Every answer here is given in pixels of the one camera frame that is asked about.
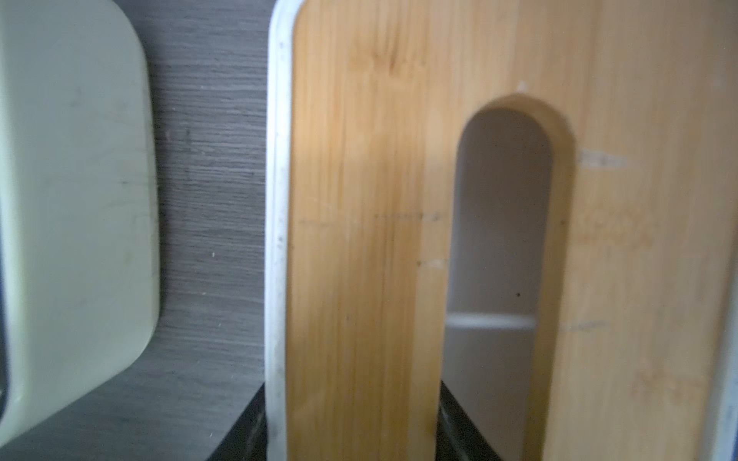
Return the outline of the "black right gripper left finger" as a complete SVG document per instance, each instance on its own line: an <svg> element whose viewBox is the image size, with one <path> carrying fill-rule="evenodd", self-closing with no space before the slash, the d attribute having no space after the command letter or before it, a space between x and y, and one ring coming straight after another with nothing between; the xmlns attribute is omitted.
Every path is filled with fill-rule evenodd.
<svg viewBox="0 0 738 461"><path fill-rule="evenodd" d="M208 461L265 461L267 416L262 385Z"/></svg>

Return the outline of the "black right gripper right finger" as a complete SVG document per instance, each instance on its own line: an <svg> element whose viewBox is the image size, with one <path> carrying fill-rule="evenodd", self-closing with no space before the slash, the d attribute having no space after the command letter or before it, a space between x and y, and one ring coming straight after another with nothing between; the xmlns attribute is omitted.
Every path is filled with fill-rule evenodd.
<svg viewBox="0 0 738 461"><path fill-rule="evenodd" d="M436 460L502 461L444 382L437 413Z"/></svg>

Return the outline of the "white box bamboo lid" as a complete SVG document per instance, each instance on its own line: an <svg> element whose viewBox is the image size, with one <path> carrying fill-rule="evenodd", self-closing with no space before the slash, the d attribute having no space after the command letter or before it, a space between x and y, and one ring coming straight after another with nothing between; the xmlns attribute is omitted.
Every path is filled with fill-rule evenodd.
<svg viewBox="0 0 738 461"><path fill-rule="evenodd" d="M273 460L435 455L460 144L551 161L527 460L698 460L737 252L733 1L280 1L269 31Z"/></svg>

